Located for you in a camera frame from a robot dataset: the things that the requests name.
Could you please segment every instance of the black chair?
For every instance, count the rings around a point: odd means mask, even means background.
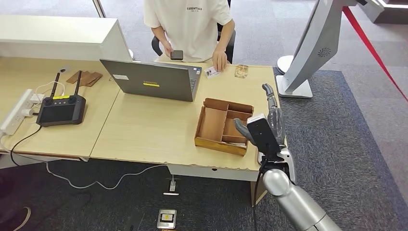
[[[231,0],[227,0],[227,1],[228,1],[228,5],[231,7]],[[221,37],[222,25],[217,24],[217,28],[218,28],[217,41],[219,41],[219,38]],[[235,45],[235,30],[231,35],[231,39],[229,40],[227,48],[225,49],[225,54],[227,54],[227,60],[228,60],[228,62],[230,64],[232,63],[232,57],[234,55],[234,45]],[[156,52],[156,54],[158,56],[163,54],[163,52],[162,52],[162,50],[160,49],[160,46],[159,46],[159,39],[156,38],[156,36],[153,36],[152,48],[153,48],[154,52]]]

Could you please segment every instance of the controller screen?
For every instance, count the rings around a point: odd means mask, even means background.
[[[72,120],[74,115],[75,105],[65,105],[58,107],[44,107],[40,123],[68,121]]]

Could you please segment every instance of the gray carpet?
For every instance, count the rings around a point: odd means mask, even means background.
[[[298,184],[345,231],[404,230],[407,205],[342,73],[318,71],[311,86],[311,100],[281,99]],[[107,160],[50,163],[76,185],[94,180],[114,185],[122,174],[147,166]],[[73,189],[46,173],[44,164],[2,169],[0,174],[16,181],[13,193],[0,200],[3,215],[32,207],[23,231],[123,230],[135,212],[145,214],[139,230],[154,231],[160,208],[178,210],[177,229],[182,231],[254,230],[249,183],[244,181],[180,176],[181,195],[171,197],[162,195],[170,176],[165,167],[127,177],[113,191],[96,185]],[[269,195],[257,213],[260,231],[293,230]]]

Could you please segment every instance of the wooden desk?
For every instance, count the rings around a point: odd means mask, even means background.
[[[175,175],[256,181],[259,164],[253,145],[249,144],[244,157],[194,146],[205,98],[250,104],[255,108],[254,114],[268,114],[262,84],[269,83],[277,92],[272,68],[250,66],[245,79],[236,78],[234,72],[235,66],[230,65],[213,79],[207,79],[203,73],[193,103],[125,94],[120,90],[91,158],[167,164]]]
[[[84,122],[75,126],[55,126],[43,128],[38,134],[21,143],[16,153],[49,155],[59,157],[89,157],[99,133],[105,123],[109,111],[119,92],[114,81],[109,81],[110,75],[100,62],[69,61],[26,58],[0,58],[0,119],[14,107],[26,89],[36,89],[38,86],[55,80],[56,73],[64,66],[70,67],[60,77],[65,84],[65,94],[73,94],[75,85],[65,81],[78,70],[97,71],[103,77],[92,87],[80,87],[79,94],[87,100]],[[42,93],[51,89],[52,84],[39,89]],[[38,129],[34,118],[27,118],[13,136],[2,139],[3,144],[11,149],[22,138]]]

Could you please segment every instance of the cardboard box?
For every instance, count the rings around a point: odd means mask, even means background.
[[[248,140],[235,129],[234,118],[245,125],[254,113],[251,105],[206,98],[195,132],[196,146],[244,156]]]

